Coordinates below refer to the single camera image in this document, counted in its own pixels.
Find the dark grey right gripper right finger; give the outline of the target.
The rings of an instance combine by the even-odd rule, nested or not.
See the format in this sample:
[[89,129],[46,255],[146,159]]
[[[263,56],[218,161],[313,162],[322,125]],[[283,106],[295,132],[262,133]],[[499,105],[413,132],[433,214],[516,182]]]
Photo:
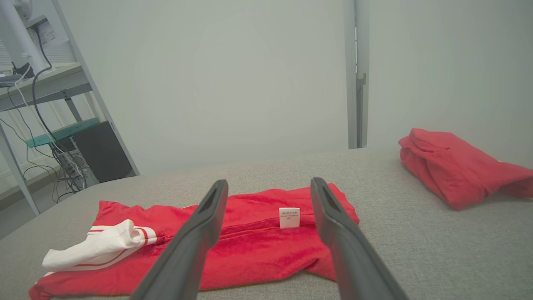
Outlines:
[[310,184],[316,230],[331,251],[343,300],[407,300],[408,297],[322,178]]

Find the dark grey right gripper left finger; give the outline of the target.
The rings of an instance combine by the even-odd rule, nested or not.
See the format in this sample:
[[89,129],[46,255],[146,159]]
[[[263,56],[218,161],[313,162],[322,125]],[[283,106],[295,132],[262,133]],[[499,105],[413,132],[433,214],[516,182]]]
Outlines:
[[195,300],[208,251],[219,241],[228,200],[228,182],[216,181],[181,226],[132,300]]

